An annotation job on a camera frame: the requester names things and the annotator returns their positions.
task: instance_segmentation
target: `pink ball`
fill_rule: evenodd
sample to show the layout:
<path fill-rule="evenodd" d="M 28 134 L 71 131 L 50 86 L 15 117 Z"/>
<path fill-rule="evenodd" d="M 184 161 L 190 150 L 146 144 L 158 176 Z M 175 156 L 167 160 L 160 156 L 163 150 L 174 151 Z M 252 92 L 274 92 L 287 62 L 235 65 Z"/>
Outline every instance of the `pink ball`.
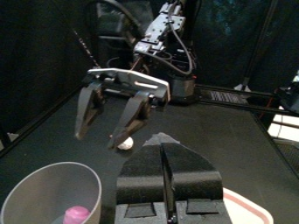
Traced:
<path fill-rule="evenodd" d="M 74 206 L 66 211 L 63 224 L 82 224 L 88 216 L 90 210 L 84 206 Z"/>

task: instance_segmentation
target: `black cable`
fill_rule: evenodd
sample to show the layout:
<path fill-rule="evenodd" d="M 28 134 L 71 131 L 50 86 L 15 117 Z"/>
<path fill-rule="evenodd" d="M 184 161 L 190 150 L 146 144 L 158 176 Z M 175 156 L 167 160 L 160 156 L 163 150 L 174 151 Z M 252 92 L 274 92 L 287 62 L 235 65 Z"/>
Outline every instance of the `black cable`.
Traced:
<path fill-rule="evenodd" d="M 52 4 L 55 5 L 55 7 L 56 7 L 59 13 L 62 14 L 64 23 L 66 23 L 66 25 L 68 26 L 68 28 L 70 28 L 72 34 L 75 35 L 75 37 L 76 37 L 76 39 L 78 39 L 78 41 L 79 41 L 79 43 L 80 43 L 80 46 L 82 46 L 82 48 L 83 48 L 83 50 L 84 50 L 84 53 L 88 55 L 88 58 L 91 59 L 91 61 L 92 61 L 92 63 L 94 63 L 94 66 L 99 67 L 99 63 L 98 63 L 98 61 L 96 61 L 96 59 L 95 59 L 95 57 L 94 57 L 94 55 L 92 55 L 92 53 L 91 53 L 91 50 L 90 50 L 90 48 L 88 48 L 88 46 L 87 46 L 87 44 L 86 44 L 86 42 L 84 42 L 84 40 L 83 40 L 83 38 L 80 37 L 79 33 L 78 33 L 76 30 L 72 28 L 72 26 L 71 26 L 71 22 L 70 22 L 70 20 L 67 19 L 67 16 L 66 16 L 66 14 L 64 14 L 63 11 L 62 11 L 60 6 L 58 5 L 58 3 L 56 3 L 55 0 L 51 0 L 51 2 L 52 2 Z"/>
<path fill-rule="evenodd" d="M 139 23 L 139 21 L 136 20 L 136 18 L 134 17 L 134 15 L 131 14 L 131 12 L 128 11 L 128 9 L 123 6 L 123 4 L 120 4 L 115 0 L 95 0 L 95 1 L 91 1 L 87 4 L 86 7 L 88 7 L 92 4 L 100 4 L 100 3 L 112 5 L 116 9 L 119 9 L 126 14 L 127 18 L 131 20 L 131 22 L 135 24 L 135 26 L 138 28 L 142 27 L 142 24 Z"/>
<path fill-rule="evenodd" d="M 183 74 L 184 76 L 190 75 L 190 73 L 186 73 L 182 69 L 179 69 L 172 63 L 170 63 L 167 60 L 164 60 L 163 58 L 160 58 L 159 56 L 151 54 L 150 52 L 142 52 L 142 51 L 135 51 L 136 53 L 140 53 L 151 58 L 154 58 L 155 60 L 158 60 L 159 62 L 162 62 L 166 66 L 168 66 L 172 70 L 175 70 L 179 74 Z"/>
<path fill-rule="evenodd" d="M 168 74 L 168 75 L 170 75 L 172 78 L 175 78 L 175 79 L 183 79 L 183 80 L 184 80 L 184 79 L 186 79 L 186 76 L 188 77 L 188 76 L 192 74 L 192 59 L 191 59 L 191 55 L 190 55 L 190 53 L 188 53 L 188 51 L 187 51 L 187 47 L 186 47 L 186 45 L 183 44 L 183 41 L 182 41 L 180 37 L 179 37 L 178 34 L 176 34 L 176 31 L 174 30 L 172 19 L 171 19 L 171 13 L 174 13 L 174 8 L 175 8 L 176 4 L 178 4 L 178 1 L 174 2 L 172 6 L 171 6 L 170 10 L 168 10 L 168 24 L 170 24 L 170 26 L 171 26 L 172 34 L 174 34 L 174 36 L 176 37 L 176 39 L 178 39 L 178 41 L 179 41 L 179 43 L 180 43 L 180 45 L 182 45 L 182 48 L 183 48 L 183 50 L 184 50 L 184 52 L 186 52 L 186 55 L 187 55 L 187 58 L 188 58 L 188 62 L 190 62 L 190 70 L 188 70 L 187 72 L 184 72 L 180 68 L 178 68 L 178 67 L 176 67 L 172 63 L 170 63 L 166 59 L 163 59 L 162 57 L 159 57 L 159 56 L 151 54 L 150 52 L 143 52 L 143 51 L 135 51 L 135 52 L 136 52 L 136 53 L 140 53 L 140 54 L 143 54 L 143 55 L 146 55 L 146 56 L 154 58 L 154 59 L 158 60 L 159 62 L 162 62 L 166 66 L 168 66 L 168 67 L 170 67 L 178 74 L 180 74 L 183 77 L 179 77 L 179 76 L 175 76 L 175 75 L 170 75 L 170 74 Z"/>

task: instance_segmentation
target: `black table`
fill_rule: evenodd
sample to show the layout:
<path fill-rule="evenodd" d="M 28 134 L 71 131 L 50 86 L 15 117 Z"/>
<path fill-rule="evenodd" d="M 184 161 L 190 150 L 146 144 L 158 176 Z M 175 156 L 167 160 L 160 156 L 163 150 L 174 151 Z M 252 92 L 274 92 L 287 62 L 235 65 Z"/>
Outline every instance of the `black table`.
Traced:
<path fill-rule="evenodd" d="M 114 223 L 116 182 L 123 163 L 152 134 L 166 133 L 214 164 L 223 185 L 259 204 L 275 223 L 299 221 L 299 180 L 276 146 L 246 111 L 200 104 L 168 105 L 154 111 L 147 126 L 134 134 L 131 151 L 108 150 L 108 136 L 118 125 L 127 101 L 111 97 L 106 112 L 94 122 L 83 141 L 74 137 L 78 96 L 0 159 L 0 202 L 19 181 L 39 168 L 62 161 L 88 165 L 103 185 L 102 222 Z"/>

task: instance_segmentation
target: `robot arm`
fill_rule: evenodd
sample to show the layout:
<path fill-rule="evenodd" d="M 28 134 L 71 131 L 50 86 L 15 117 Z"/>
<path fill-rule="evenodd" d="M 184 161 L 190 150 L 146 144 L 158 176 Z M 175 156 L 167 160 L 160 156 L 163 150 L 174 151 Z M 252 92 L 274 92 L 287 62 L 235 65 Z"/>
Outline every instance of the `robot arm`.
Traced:
<path fill-rule="evenodd" d="M 119 3 L 115 4 L 114 0 L 100 0 L 96 2 L 114 3 L 114 6 L 119 6 Z M 188 20 L 192 21 L 198 13 L 198 10 L 194 9 L 192 2 L 191 0 L 182 1 L 180 3 L 179 1 L 167 1 L 163 5 L 158 18 L 146 30 L 144 37 L 136 41 L 134 47 L 135 61 L 130 70 L 100 67 L 88 70 L 88 76 L 83 81 L 86 87 L 82 89 L 79 95 L 79 113 L 75 130 L 78 139 L 84 137 L 96 116 L 103 112 L 106 104 L 104 94 L 108 94 L 111 91 L 130 96 L 131 99 L 128 100 L 124 113 L 119 120 L 110 147 L 116 147 L 122 144 L 126 138 L 144 127 L 151 105 L 164 107 L 171 100 L 171 92 L 182 93 L 183 99 L 186 99 L 187 96 L 186 89 L 188 95 L 192 95 L 194 63 L 190 50 L 179 37 L 179 35 L 186 36 L 191 33 L 192 27 L 190 27 L 186 22 Z M 191 9 L 191 13 L 183 11 L 184 9 Z M 178 40 L 180 48 L 175 49 L 175 55 L 172 56 L 178 57 L 176 54 L 182 53 L 187 55 L 188 60 L 188 63 L 183 62 L 183 66 L 180 67 L 178 67 L 178 64 L 180 64 L 179 60 L 176 60 L 174 64 L 171 60 L 162 59 L 158 56 L 159 53 L 168 49 L 168 46 L 175 40 Z M 143 73 L 143 58 L 146 57 L 159 61 L 172 70 L 174 81 L 171 81 L 171 83 L 168 80 L 162 80 Z"/>

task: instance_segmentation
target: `black curtain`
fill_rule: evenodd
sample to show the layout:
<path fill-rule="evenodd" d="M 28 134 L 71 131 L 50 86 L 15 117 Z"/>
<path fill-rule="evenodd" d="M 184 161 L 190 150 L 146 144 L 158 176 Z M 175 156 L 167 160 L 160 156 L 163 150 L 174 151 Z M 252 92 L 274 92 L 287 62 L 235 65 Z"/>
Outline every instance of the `black curtain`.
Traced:
<path fill-rule="evenodd" d="M 91 67 L 68 26 L 88 43 L 83 6 L 79 0 L 0 3 L 0 123 L 7 132 L 70 94 Z"/>
<path fill-rule="evenodd" d="M 87 1 L 0 1 L 0 123 L 16 132 L 79 86 L 92 67 L 70 28 L 91 46 L 83 19 Z M 156 16 L 166 1 L 150 2 Z M 248 83 L 263 92 L 287 86 L 299 67 L 299 3 L 278 2 Z M 192 36 L 200 84 L 234 88 L 242 82 L 270 4 L 202 0 Z M 94 49 L 104 65 L 111 51 Z"/>

